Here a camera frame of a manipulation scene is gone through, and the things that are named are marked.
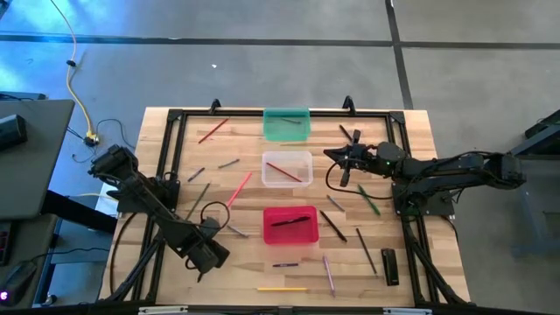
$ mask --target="pencil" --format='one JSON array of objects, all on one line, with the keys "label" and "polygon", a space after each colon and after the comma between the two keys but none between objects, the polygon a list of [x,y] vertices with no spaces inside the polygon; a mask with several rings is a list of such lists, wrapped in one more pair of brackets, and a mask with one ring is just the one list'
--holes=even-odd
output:
[{"label": "pencil", "polygon": [[247,176],[245,177],[245,179],[241,182],[241,185],[239,185],[239,187],[237,187],[237,190],[234,192],[234,195],[231,196],[231,198],[229,199],[229,201],[227,202],[227,207],[231,207],[231,204],[234,203],[235,197],[237,197],[237,195],[239,194],[239,192],[242,190],[242,188],[245,186],[245,184],[247,184],[247,182],[249,181],[249,178],[251,177],[251,175],[253,174],[252,171],[250,171]]},{"label": "pencil", "polygon": [[208,187],[210,187],[210,183],[206,184],[206,187],[204,187],[204,190],[202,190],[202,193],[200,194],[200,196],[194,202],[194,206],[192,206],[192,209],[191,209],[191,211],[189,211],[189,214],[186,216],[185,220],[189,220],[191,215],[193,215],[194,209],[199,204],[199,202],[202,200],[202,197],[204,197],[204,194],[207,193]]},{"label": "pencil", "polygon": [[225,164],[222,164],[222,165],[218,166],[218,168],[219,168],[219,169],[222,169],[222,168],[224,168],[224,167],[226,167],[226,166],[230,166],[230,165],[235,164],[235,163],[237,163],[237,162],[239,162],[239,161],[240,161],[240,159],[237,158],[237,159],[235,159],[235,160],[233,160],[233,161],[231,161],[231,162],[228,162],[228,163],[225,163]]},{"label": "pencil", "polygon": [[188,183],[190,183],[191,181],[193,181],[193,179],[196,179],[196,177],[199,176],[199,175],[202,173],[202,171],[204,171],[205,169],[206,169],[205,167],[199,169],[198,171],[196,171],[196,172],[195,172],[189,179],[187,179],[186,181],[187,181]]},{"label": "pencil", "polygon": [[382,215],[381,212],[379,212],[379,209],[377,208],[377,206],[375,205],[375,203],[373,203],[369,197],[368,194],[366,193],[366,191],[364,190],[364,188],[361,185],[358,185],[358,191],[360,192],[361,197],[363,197],[367,203],[369,204],[369,206],[374,210],[374,212],[377,215]]},{"label": "pencil", "polygon": [[271,163],[269,163],[269,162],[267,162],[266,165],[268,165],[268,166],[272,167],[273,169],[275,169],[275,170],[281,172],[282,174],[286,175],[287,177],[289,177],[289,178],[291,178],[291,179],[294,179],[294,180],[296,180],[296,181],[298,181],[298,182],[300,182],[300,183],[302,182],[301,179],[299,179],[299,178],[297,178],[297,177],[295,177],[295,176],[289,174],[287,171],[285,171],[285,170],[279,168],[278,166],[274,166],[273,164],[271,164]]},{"label": "pencil", "polygon": [[256,288],[258,291],[307,291],[307,288]]},{"label": "pencil", "polygon": [[321,213],[323,218],[325,218],[325,220],[329,223],[329,225],[334,230],[334,232],[336,232],[336,234],[339,236],[339,238],[344,242],[348,242],[347,238],[342,234],[342,232],[340,232],[340,230],[334,225],[334,223],[331,221],[331,219],[328,216],[326,216],[326,213],[324,213],[323,210],[319,210],[319,212]]},{"label": "pencil", "polygon": [[344,129],[344,127],[342,127],[342,125],[339,125],[339,128],[340,128],[340,131],[342,131],[342,133],[344,134],[344,136],[346,136],[348,138],[348,141],[352,141],[352,137],[350,136],[348,131],[346,129]]},{"label": "pencil", "polygon": [[212,130],[210,130],[210,132],[208,132],[205,136],[202,137],[202,139],[200,139],[199,144],[201,144],[204,140],[206,140],[208,137],[210,137],[219,127],[221,127],[222,124],[226,123],[228,120],[229,120],[229,118],[226,118],[222,122],[218,123],[218,125],[216,127],[214,127]]},{"label": "pencil", "polygon": [[374,261],[371,259],[371,256],[369,255],[368,247],[366,247],[366,243],[364,242],[364,239],[361,237],[360,229],[356,228],[356,232],[358,232],[358,237],[360,237],[361,246],[364,248],[364,251],[366,252],[367,259],[369,260],[369,264],[371,265],[371,269],[374,270],[374,273],[377,276],[377,269],[375,268]]}]

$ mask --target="clear plastic bin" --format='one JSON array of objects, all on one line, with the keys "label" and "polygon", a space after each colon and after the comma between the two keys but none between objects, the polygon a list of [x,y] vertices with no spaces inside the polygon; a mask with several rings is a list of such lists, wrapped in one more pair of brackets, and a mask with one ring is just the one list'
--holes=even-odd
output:
[{"label": "clear plastic bin", "polygon": [[308,151],[268,151],[262,154],[262,183],[270,188],[306,187],[313,181],[313,157]]}]

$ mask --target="wooden table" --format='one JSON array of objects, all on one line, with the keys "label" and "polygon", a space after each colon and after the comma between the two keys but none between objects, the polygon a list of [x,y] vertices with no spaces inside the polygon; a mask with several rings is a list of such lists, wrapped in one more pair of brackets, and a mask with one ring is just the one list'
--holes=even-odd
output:
[{"label": "wooden table", "polygon": [[[168,108],[147,108],[136,147],[139,169],[154,176],[165,128]],[[404,111],[412,155],[427,159],[436,156],[428,114],[423,110]],[[272,143],[263,136],[261,117],[232,117],[204,143],[198,141],[224,117],[189,117],[179,167],[182,181],[178,214],[185,216],[208,182],[212,182],[192,220],[208,202],[227,202],[248,172],[253,176],[231,207],[230,223],[250,235],[248,239],[224,229],[215,237],[231,251],[221,269],[213,269],[196,283],[198,272],[185,269],[185,260],[171,250],[164,254],[157,293],[158,304],[176,305],[294,305],[294,306],[406,306],[413,305],[409,269],[401,223],[394,214],[392,201],[376,201],[381,216],[359,195],[329,190],[325,185],[327,168],[333,163],[323,154],[325,148],[339,148],[347,140],[339,130],[361,130],[360,142],[378,144],[387,141],[385,123],[375,118],[311,119],[311,134],[305,143]],[[176,126],[171,136],[174,148]],[[313,182],[306,188],[272,189],[261,181],[262,154],[265,151],[309,151],[313,156]],[[241,162],[218,170],[217,166],[240,158]],[[169,154],[166,171],[169,171]],[[186,180],[200,167],[206,167],[193,182]],[[340,182],[341,171],[334,171],[332,184]],[[362,184],[369,194],[389,196],[390,179],[353,171],[348,188]],[[337,210],[326,198],[330,194],[346,213]],[[262,238],[263,209],[270,206],[313,205],[331,217],[348,243],[342,242],[319,216],[320,239],[308,246],[270,246]],[[223,222],[226,214],[218,206],[207,214]],[[116,233],[124,222],[119,220]],[[426,217],[432,260],[449,285],[465,300],[469,299],[459,248],[449,223],[439,217]],[[115,283],[118,285],[137,261],[145,216],[138,215],[123,233],[116,253]],[[355,233],[360,228],[379,271],[376,277]],[[400,285],[388,287],[383,278],[381,248],[396,251]],[[336,297],[331,296],[322,256],[330,261]],[[272,268],[273,263],[298,262],[299,267]],[[428,296],[423,268],[418,268],[423,294]],[[146,272],[143,296],[151,273]],[[305,287],[307,292],[259,292],[257,287]],[[109,295],[109,268],[103,277],[100,298]]]}]

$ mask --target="yellow cable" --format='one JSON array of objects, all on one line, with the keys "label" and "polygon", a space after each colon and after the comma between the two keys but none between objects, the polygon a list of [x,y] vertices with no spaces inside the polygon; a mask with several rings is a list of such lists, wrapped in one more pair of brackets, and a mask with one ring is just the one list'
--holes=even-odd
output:
[{"label": "yellow cable", "polygon": [[[78,47],[78,42],[76,40],[76,35],[74,34],[74,30],[72,29],[72,26],[68,22],[67,17],[60,10],[59,6],[56,5],[56,3],[53,0],[51,0],[51,3],[52,3],[52,5],[54,5],[54,8],[56,8],[56,10],[60,13],[62,18],[64,18],[64,22],[66,22],[66,25],[68,26],[68,29],[70,30],[70,34],[72,34],[73,52],[72,52],[72,58],[70,60],[75,63],[74,59],[76,58],[76,50],[77,50],[77,47]],[[88,115],[88,112],[86,111],[86,107],[84,106],[84,104],[82,104],[82,102],[80,101],[80,99],[78,98],[76,93],[72,90],[72,86],[70,84],[71,83],[71,80],[70,80],[70,69],[71,68],[72,68],[72,66],[68,65],[68,70],[66,71],[66,87],[68,88],[68,92],[70,92],[70,94],[76,100],[78,105],[80,105],[81,111],[84,113],[84,116],[86,117],[86,121],[87,121],[86,137],[88,137],[88,138],[94,140],[95,142],[97,142],[97,135],[94,133],[94,128],[93,128],[93,125],[91,124],[91,121],[89,120],[89,115]]]},{"label": "yellow cable", "polygon": [[105,199],[108,199],[108,200],[113,200],[113,201],[116,201],[116,202],[119,201],[119,200],[117,200],[113,197],[105,196],[105,195],[102,195],[102,194],[99,194],[99,193],[93,193],[93,192],[79,194],[76,197],[86,197],[86,196],[96,196],[96,197],[105,198]]}]

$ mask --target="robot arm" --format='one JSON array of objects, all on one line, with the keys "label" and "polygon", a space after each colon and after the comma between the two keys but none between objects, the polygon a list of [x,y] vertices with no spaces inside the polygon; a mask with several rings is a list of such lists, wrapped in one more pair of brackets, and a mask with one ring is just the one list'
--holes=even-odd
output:
[{"label": "robot arm", "polygon": [[340,186],[345,187],[350,170],[391,177],[407,186],[406,193],[430,197],[435,193],[474,186],[515,189],[525,182],[519,159],[510,154],[469,151],[455,157],[420,161],[409,157],[396,144],[359,144],[360,132],[353,134],[352,144],[324,153],[344,169]]}]

